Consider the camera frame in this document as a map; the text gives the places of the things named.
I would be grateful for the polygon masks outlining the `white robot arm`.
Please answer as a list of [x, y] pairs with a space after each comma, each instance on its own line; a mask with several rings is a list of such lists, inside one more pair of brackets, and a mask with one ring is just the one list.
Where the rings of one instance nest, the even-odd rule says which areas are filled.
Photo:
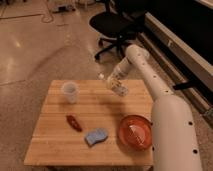
[[145, 48], [129, 45], [125, 57], [108, 76], [107, 87], [125, 96], [128, 89], [120, 79], [136, 68], [153, 99], [154, 171], [203, 171], [191, 108], [150, 66], [149, 56]]

